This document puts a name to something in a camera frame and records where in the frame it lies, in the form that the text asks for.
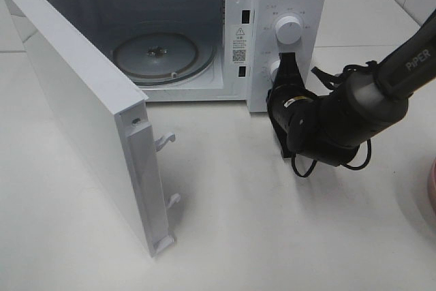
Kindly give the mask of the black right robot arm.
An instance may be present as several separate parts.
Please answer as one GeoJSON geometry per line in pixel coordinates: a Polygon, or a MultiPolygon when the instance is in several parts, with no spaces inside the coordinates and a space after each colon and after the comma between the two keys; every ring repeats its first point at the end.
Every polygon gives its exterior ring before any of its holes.
{"type": "Polygon", "coordinates": [[[435,79],[435,15],[379,63],[347,65],[337,76],[314,67],[328,95],[305,87],[295,53],[279,58],[266,103],[283,158],[347,167],[360,145],[403,119],[409,97],[435,79]]]}

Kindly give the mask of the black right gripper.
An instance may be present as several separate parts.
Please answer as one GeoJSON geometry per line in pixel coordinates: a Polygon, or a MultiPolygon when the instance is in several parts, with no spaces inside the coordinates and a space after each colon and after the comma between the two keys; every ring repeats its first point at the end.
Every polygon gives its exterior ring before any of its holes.
{"type": "Polygon", "coordinates": [[[275,87],[268,91],[267,113],[284,158],[302,155],[331,166],[349,163],[357,147],[335,144],[322,129],[320,98],[303,89],[295,52],[280,52],[275,87]]]}

